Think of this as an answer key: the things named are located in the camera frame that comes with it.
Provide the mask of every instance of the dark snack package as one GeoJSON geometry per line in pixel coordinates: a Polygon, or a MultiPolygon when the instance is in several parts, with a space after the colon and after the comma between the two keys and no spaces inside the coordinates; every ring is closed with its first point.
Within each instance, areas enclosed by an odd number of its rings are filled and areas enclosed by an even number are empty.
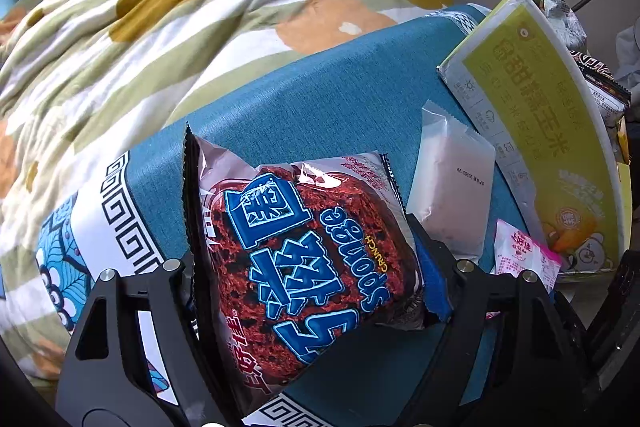
{"type": "Polygon", "coordinates": [[[185,150],[185,190],[200,193],[199,201],[185,195],[191,246],[201,245],[200,341],[218,350],[243,415],[347,331],[422,326],[414,239],[378,153],[253,168],[189,131],[185,150]],[[188,168],[195,154],[197,185],[188,168]],[[202,226],[194,227],[198,203],[202,226]]]}
{"type": "Polygon", "coordinates": [[[631,106],[631,93],[613,79],[609,68],[596,58],[571,52],[582,76],[589,83],[606,127],[615,127],[631,106]]]}

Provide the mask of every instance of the snack bag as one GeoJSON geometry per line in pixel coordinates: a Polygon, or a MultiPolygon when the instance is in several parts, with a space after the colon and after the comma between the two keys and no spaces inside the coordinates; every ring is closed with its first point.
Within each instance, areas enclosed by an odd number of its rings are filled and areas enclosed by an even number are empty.
{"type": "Polygon", "coordinates": [[[456,259],[482,256],[494,163],[493,145],[431,100],[424,104],[406,211],[456,259]]]}
{"type": "Polygon", "coordinates": [[[631,106],[631,93],[613,79],[604,62],[583,53],[569,53],[589,84],[605,127],[615,128],[631,106]]]}
{"type": "Polygon", "coordinates": [[[407,327],[422,277],[379,154],[253,168],[197,141],[204,263],[217,294],[198,323],[214,322],[243,414],[338,336],[370,321],[407,327]]]}
{"type": "Polygon", "coordinates": [[[498,219],[495,229],[495,267],[492,273],[510,273],[517,277],[523,270],[534,271],[546,291],[556,284],[562,258],[536,243],[509,223],[498,219]]]}

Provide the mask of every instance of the greek key pattern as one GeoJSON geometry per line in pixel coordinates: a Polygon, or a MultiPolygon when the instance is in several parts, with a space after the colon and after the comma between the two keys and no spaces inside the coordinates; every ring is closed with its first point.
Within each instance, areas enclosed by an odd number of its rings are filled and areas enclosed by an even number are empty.
{"type": "Polygon", "coordinates": [[[436,10],[435,12],[427,13],[425,17],[444,17],[445,19],[449,19],[453,21],[466,36],[471,35],[471,32],[478,26],[478,23],[471,16],[455,10],[436,10]]]}
{"type": "Polygon", "coordinates": [[[283,427],[331,427],[285,394],[279,394],[258,411],[283,427]]]}
{"type": "Polygon", "coordinates": [[[138,274],[156,269],[162,264],[162,256],[129,194],[125,181],[127,163],[129,152],[107,167],[106,176],[100,185],[100,197],[104,217],[113,228],[120,251],[133,263],[135,273],[138,274]]]}

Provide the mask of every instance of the bed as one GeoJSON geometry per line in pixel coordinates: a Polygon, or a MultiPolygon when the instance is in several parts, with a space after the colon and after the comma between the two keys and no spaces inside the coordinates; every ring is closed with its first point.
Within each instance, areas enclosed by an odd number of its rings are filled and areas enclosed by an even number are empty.
{"type": "Polygon", "coordinates": [[[0,333],[20,368],[36,385],[60,373],[69,331],[40,230],[103,165],[258,77],[450,4],[19,0],[0,25],[0,333]]]}

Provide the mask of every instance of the cardboard box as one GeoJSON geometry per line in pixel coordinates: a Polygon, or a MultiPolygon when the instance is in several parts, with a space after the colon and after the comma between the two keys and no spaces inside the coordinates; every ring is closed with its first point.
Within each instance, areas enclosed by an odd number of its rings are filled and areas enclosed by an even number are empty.
{"type": "Polygon", "coordinates": [[[501,1],[438,70],[494,145],[529,234],[564,257],[564,277],[615,270],[628,248],[630,184],[582,73],[536,2],[501,1]]]}

